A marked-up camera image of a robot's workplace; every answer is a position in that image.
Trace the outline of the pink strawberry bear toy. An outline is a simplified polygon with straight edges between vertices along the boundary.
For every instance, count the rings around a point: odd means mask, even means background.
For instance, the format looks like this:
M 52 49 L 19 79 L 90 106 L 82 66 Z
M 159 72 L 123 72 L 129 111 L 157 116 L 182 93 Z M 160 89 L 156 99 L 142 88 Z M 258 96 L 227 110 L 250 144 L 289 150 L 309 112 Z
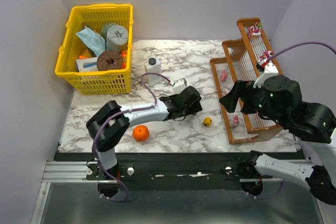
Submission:
M 266 51 L 264 51 L 264 52 L 262 53 L 262 55 L 259 56 L 259 58 L 258 58 L 258 63 L 261 64 L 262 61 L 264 61 L 264 60 L 270 58 L 270 57 L 273 56 L 273 55 L 274 55 L 274 53 L 273 53 L 271 50 L 266 50 Z

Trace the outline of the white bottle black cap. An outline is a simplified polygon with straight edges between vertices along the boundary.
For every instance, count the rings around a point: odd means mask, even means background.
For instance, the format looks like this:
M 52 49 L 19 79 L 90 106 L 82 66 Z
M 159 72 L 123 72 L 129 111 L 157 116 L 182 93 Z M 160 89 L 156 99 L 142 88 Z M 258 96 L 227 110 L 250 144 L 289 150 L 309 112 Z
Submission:
M 149 58 L 145 63 L 144 63 L 144 70 L 145 73 L 157 73 L 161 74 L 162 73 L 162 68 L 161 68 L 161 62 L 158 58 Z M 159 84 L 162 81 L 162 77 L 155 75 L 155 74 L 149 74 L 145 76 L 146 81 L 150 87 L 155 86 L 156 84 Z

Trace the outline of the pink round toy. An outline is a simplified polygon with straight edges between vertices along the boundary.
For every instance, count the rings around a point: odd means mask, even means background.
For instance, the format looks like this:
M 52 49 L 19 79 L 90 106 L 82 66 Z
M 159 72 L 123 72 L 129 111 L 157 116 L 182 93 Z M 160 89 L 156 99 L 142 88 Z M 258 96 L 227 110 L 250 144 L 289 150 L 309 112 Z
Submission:
M 228 73 L 227 73 L 227 71 L 226 71 L 226 70 L 223 70 L 223 71 L 220 73 L 220 80 L 221 80 L 221 82 L 225 82 L 226 79 L 227 79 L 227 77 L 228 77 Z

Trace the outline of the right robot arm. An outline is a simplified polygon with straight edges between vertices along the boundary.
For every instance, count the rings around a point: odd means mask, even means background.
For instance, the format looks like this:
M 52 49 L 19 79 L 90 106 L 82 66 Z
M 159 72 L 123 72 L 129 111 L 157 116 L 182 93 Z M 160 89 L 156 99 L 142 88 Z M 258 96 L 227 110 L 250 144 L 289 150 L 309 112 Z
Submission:
M 231 91 L 220 98 L 227 112 L 243 101 L 243 114 L 258 114 L 279 124 L 310 146 L 321 165 L 297 165 L 250 151 L 238 166 L 238 174 L 281 178 L 306 188 L 318 200 L 335 205 L 335 116 L 325 105 L 302 100 L 300 85 L 283 75 L 266 79 L 260 88 L 254 82 L 237 80 Z

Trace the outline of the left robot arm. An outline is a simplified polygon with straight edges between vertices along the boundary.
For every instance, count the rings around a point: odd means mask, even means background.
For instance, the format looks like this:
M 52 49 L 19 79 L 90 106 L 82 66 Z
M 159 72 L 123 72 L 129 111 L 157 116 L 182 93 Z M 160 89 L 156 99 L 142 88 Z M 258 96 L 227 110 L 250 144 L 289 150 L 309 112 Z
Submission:
M 121 106 L 115 100 L 107 102 L 86 123 L 93 139 L 92 152 L 106 178 L 115 179 L 113 169 L 117 166 L 115 147 L 128 128 L 149 122 L 185 119 L 202 111 L 201 95 L 192 86 L 179 94 L 154 98 L 153 103 Z

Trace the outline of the orange fruit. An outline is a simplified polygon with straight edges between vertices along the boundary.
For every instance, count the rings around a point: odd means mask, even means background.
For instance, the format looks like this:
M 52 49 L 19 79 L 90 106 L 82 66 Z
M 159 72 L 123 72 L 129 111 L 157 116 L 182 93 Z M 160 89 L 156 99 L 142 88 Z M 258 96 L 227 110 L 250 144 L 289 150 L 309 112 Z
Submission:
M 146 141 L 149 135 L 149 129 L 145 125 L 138 125 L 132 131 L 133 138 L 138 142 Z

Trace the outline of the yellow plastic basket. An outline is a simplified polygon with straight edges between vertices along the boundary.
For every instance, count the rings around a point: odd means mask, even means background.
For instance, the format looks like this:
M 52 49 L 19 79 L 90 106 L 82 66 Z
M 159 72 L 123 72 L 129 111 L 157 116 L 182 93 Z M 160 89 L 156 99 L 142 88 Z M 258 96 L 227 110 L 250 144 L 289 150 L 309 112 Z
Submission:
M 83 95 L 129 93 L 133 23 L 130 4 L 73 7 L 55 74 Z

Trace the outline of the pink bunny figure toy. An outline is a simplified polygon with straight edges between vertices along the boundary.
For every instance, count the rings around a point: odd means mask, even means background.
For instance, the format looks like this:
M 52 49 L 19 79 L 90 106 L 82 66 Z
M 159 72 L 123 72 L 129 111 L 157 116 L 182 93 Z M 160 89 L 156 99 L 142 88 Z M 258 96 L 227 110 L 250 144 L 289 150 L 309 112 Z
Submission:
M 239 125 L 239 118 L 238 115 L 234 115 L 229 121 L 231 128 L 236 128 Z

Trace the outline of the red white bear toy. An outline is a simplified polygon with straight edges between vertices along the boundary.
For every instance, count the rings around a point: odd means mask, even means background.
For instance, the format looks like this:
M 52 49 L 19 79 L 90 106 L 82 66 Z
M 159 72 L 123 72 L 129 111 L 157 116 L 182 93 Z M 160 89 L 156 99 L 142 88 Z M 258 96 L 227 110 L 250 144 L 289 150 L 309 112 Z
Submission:
M 250 26 L 248 30 L 248 38 L 249 39 L 258 39 L 261 36 L 261 28 L 262 24 L 260 22 L 256 22 L 254 25 Z

